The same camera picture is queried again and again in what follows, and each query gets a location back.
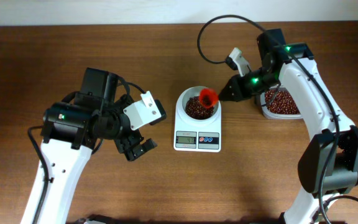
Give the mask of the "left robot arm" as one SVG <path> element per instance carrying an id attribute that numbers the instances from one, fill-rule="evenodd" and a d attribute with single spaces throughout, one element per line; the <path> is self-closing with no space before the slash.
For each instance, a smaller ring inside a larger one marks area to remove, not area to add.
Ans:
<path id="1" fill-rule="evenodd" d="M 131 86 L 115 73 L 87 68 L 81 89 L 46 109 L 41 144 L 28 129 L 39 166 L 22 223 L 65 223 L 80 175 L 105 140 L 128 161 L 157 147 L 139 129 L 161 122 L 166 112 L 149 91 L 134 101 Z"/>

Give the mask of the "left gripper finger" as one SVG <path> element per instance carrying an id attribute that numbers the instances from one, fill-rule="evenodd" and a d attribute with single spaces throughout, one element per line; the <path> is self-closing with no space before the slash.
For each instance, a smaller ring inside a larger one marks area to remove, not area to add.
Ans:
<path id="1" fill-rule="evenodd" d="M 134 161 L 138 157 L 140 157 L 141 155 L 142 155 L 142 152 L 127 151 L 126 152 L 126 159 L 128 161 Z"/>
<path id="2" fill-rule="evenodd" d="M 150 138 L 150 139 L 146 140 L 144 143 L 142 143 L 136 147 L 135 154 L 137 156 L 142 156 L 146 152 L 154 149 L 155 147 L 157 147 L 157 143 L 153 139 Z"/>

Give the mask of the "red plastic measuring scoop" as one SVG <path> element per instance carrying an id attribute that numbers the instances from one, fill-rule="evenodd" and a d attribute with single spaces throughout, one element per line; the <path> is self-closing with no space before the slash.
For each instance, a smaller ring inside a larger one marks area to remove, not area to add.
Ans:
<path id="1" fill-rule="evenodd" d="M 200 91 L 199 102 L 204 108 L 212 108 L 218 101 L 218 94 L 213 89 L 204 88 Z"/>

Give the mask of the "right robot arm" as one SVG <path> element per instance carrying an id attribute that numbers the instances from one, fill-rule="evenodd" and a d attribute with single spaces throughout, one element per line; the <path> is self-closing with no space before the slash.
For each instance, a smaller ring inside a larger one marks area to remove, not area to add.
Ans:
<path id="1" fill-rule="evenodd" d="M 298 162 L 301 189 L 279 223 L 318 223 L 331 203 L 358 186 L 358 127 L 335 102 L 306 43 L 287 44 L 280 29 L 257 38 L 262 66 L 252 71 L 234 48 L 225 63 L 238 74 L 219 94 L 242 101 L 282 85 L 306 124 L 310 143 Z"/>

